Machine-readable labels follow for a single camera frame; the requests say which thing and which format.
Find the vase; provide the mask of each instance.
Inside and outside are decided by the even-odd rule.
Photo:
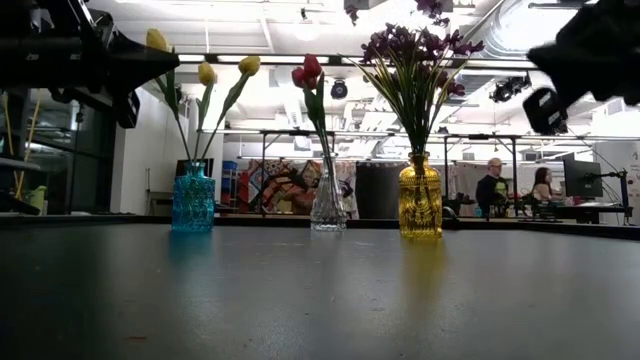
[[[442,239],[440,173],[429,166],[429,153],[410,154],[411,166],[400,172],[400,234],[418,241]]]
[[[204,163],[185,164],[186,174],[173,185],[171,229],[176,231],[211,231],[215,210],[215,181],[204,176]]]
[[[347,228],[347,212],[338,186],[336,169],[330,157],[324,158],[322,177],[311,208],[311,229],[343,231]]]

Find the red tulip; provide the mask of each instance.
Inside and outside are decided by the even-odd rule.
[[[322,67],[320,67],[320,63],[318,59],[313,55],[305,55],[304,56],[304,73],[307,74],[307,77],[316,78],[320,76],[322,72]]]
[[[293,84],[299,88],[304,86],[304,81],[306,78],[306,74],[304,73],[303,68],[297,68],[291,72],[291,79],[293,80]]]
[[[315,77],[308,77],[304,79],[304,82],[307,84],[309,90],[315,90],[315,88],[318,87],[318,79]]]

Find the yellow tulip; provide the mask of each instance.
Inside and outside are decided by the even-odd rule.
[[[216,72],[213,71],[213,68],[208,62],[205,61],[198,65],[198,79],[204,86],[216,82]]]
[[[247,56],[240,61],[238,69],[240,69],[240,72],[243,74],[249,76],[255,75],[258,70],[260,70],[260,56]]]
[[[147,30],[147,46],[156,50],[169,51],[167,39],[158,29]]]

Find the woman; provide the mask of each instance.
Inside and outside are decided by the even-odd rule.
[[[535,182],[533,183],[533,197],[538,201],[558,200],[551,190],[551,170],[541,167],[536,170]]]

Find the man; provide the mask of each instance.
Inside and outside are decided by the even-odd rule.
[[[483,217],[489,217],[493,207],[493,215],[502,217],[506,211],[507,181],[500,176],[502,173],[502,161],[493,158],[487,163],[489,173],[478,181],[476,188],[476,201],[482,210]]]

